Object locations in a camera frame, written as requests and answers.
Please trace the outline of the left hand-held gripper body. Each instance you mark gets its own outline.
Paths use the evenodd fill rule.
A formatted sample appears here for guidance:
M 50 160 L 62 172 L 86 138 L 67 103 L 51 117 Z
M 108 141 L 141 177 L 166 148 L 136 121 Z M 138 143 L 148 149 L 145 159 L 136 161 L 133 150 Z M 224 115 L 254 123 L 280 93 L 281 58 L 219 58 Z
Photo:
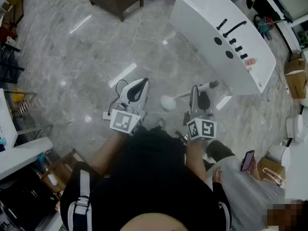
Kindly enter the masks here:
M 146 112 L 140 108 L 133 108 L 118 101 L 112 110 L 110 128 L 114 131 L 133 136 L 141 126 Z

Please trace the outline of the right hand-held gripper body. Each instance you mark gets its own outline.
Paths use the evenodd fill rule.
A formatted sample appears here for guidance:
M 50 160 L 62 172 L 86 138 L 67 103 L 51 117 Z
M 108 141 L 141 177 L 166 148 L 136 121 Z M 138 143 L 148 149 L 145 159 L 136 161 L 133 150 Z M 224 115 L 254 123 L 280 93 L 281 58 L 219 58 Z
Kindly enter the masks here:
M 184 125 L 188 129 L 188 137 L 192 141 L 208 141 L 217 136 L 217 122 L 211 120 L 212 113 L 195 114 L 187 111 L 184 114 Z

